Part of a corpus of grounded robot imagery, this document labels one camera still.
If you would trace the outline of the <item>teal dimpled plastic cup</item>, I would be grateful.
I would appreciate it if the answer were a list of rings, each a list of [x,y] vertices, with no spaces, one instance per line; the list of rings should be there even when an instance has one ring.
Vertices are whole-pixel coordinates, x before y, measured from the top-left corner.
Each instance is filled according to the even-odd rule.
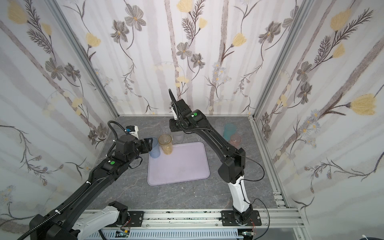
[[[231,136],[234,135],[236,131],[237,131],[236,125],[232,123],[226,124],[224,127],[223,138],[229,142],[231,139]]]

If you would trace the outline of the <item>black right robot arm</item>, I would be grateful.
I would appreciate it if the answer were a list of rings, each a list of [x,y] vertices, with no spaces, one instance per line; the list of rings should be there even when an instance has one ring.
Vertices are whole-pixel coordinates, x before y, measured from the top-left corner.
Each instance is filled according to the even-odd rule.
[[[245,225],[253,213],[244,185],[245,151],[225,140],[201,111],[192,111],[183,99],[176,100],[172,90],[169,90],[169,95],[174,114],[174,118],[170,120],[171,132],[196,134],[214,150],[222,163],[218,169],[219,176],[228,184],[232,195],[235,220],[238,224]]]

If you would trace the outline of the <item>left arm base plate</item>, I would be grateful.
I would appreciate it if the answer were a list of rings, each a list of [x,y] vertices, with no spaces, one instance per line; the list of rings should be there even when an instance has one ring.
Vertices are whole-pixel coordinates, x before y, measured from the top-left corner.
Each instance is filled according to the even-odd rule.
[[[126,227],[140,228],[144,220],[144,211],[128,211],[129,219]]]

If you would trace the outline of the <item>pink plastic cup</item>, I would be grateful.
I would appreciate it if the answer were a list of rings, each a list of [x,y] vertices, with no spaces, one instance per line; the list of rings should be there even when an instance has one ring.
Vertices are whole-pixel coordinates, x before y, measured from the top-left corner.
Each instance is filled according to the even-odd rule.
[[[230,144],[237,149],[240,147],[241,142],[242,142],[242,137],[238,134],[233,134],[230,137]]]

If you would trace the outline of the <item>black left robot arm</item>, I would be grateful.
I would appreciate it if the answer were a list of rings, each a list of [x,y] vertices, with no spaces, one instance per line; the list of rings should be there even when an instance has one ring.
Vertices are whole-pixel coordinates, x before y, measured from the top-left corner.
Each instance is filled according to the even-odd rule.
[[[36,215],[30,221],[30,229],[20,238],[30,237],[32,240],[83,240],[103,227],[114,224],[119,218],[128,219],[126,207],[118,204],[108,206],[104,213],[90,221],[78,221],[87,207],[107,187],[115,182],[126,170],[132,168],[131,163],[141,160],[142,154],[153,148],[153,138],[138,139],[130,134],[122,135],[114,140],[107,156],[93,170],[89,177],[67,200],[47,215]]]

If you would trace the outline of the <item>yellow plastic cup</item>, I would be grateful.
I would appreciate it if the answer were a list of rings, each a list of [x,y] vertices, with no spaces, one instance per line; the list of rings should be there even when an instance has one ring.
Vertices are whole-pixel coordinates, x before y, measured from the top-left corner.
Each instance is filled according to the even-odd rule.
[[[165,155],[170,155],[173,151],[172,136],[163,134],[158,138],[159,145]]]

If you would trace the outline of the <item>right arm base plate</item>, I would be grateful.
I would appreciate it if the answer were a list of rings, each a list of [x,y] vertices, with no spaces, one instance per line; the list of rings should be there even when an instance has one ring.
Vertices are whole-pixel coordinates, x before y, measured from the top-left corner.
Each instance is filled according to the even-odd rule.
[[[223,227],[259,227],[262,225],[258,211],[252,211],[250,214],[241,215],[233,210],[223,210],[221,211],[221,221]]]

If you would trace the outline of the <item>blue plastic cup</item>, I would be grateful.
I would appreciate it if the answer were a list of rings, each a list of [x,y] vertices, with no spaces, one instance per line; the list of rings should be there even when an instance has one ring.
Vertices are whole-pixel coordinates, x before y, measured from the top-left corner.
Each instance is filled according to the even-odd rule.
[[[160,146],[158,139],[155,137],[152,137],[152,150],[150,151],[150,156],[153,159],[156,159],[160,156],[161,151],[160,151]]]

